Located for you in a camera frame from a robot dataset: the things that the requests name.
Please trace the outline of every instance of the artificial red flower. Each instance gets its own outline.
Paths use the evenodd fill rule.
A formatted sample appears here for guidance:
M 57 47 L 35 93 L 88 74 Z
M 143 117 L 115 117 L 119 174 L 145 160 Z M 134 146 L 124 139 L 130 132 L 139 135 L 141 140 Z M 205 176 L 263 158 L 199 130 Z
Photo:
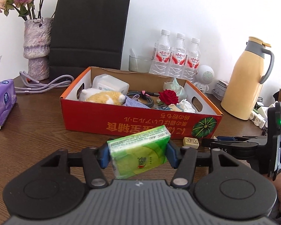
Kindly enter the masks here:
M 177 104 L 179 102 L 175 91 L 164 90 L 158 93 L 160 94 L 159 99 L 167 105 Z

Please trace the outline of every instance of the black paper bag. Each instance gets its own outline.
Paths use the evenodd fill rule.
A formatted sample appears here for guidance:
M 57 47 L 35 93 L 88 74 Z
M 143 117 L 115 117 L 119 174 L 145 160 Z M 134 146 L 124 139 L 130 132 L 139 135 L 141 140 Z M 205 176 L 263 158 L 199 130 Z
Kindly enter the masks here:
M 58 0 L 51 31 L 50 79 L 89 66 L 121 68 L 130 0 Z

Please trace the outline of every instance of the yellow thermos jug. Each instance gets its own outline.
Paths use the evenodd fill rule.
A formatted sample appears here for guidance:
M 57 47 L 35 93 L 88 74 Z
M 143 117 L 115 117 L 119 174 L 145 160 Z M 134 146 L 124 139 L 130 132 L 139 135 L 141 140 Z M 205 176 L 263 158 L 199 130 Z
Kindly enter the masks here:
M 257 101 L 262 84 L 269 77 L 274 54 L 265 47 L 271 47 L 255 37 L 249 37 L 247 47 L 237 60 L 221 106 L 231 115 L 248 120 Z M 264 54 L 271 56 L 268 71 L 264 72 Z

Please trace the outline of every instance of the yellow and white plush toy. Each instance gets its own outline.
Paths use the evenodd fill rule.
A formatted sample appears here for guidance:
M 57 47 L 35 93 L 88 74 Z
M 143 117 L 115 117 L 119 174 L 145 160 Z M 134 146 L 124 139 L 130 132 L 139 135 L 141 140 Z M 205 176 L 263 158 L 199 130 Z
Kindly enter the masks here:
M 81 91 L 79 100 L 122 106 L 126 97 L 121 92 L 85 89 Z

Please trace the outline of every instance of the glass cup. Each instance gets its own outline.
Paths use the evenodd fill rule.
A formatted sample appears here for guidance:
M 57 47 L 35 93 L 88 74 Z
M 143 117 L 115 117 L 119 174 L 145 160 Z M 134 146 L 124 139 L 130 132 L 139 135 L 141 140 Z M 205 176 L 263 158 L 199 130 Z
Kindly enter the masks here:
M 130 55 L 129 56 L 129 71 L 138 73 L 148 73 L 152 64 L 152 58 Z

